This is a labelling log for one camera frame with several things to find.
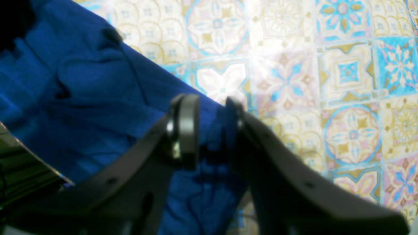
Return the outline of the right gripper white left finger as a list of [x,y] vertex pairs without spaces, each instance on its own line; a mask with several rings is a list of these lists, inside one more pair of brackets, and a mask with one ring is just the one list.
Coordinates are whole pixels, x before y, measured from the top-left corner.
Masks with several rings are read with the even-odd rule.
[[199,159],[200,97],[179,95],[113,164],[54,196],[9,209],[7,225],[35,235],[156,235],[173,173]]

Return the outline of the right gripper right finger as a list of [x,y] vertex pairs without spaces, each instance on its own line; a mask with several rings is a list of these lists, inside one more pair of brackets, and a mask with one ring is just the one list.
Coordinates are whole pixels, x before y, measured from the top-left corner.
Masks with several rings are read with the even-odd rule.
[[233,97],[226,140],[251,189],[261,235],[407,235],[404,217],[334,185],[306,166]]

